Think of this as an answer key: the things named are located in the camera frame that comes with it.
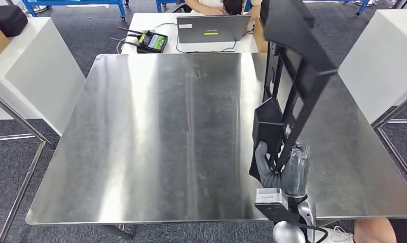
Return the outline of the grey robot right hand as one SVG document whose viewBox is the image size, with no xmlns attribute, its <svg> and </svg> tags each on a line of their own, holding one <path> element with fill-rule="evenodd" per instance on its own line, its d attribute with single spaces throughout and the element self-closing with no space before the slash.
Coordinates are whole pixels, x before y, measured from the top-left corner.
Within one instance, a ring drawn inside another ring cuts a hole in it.
<svg viewBox="0 0 407 243">
<path fill-rule="evenodd" d="M 288 162 L 281 171 L 273 170 L 268 165 L 268 146 L 261 141 L 255 152 L 257 175 L 264 188 L 281 188 L 288 197 L 300 198 L 306 195 L 308 173 L 311 165 L 311 148 L 302 143 L 293 146 Z"/>
</svg>

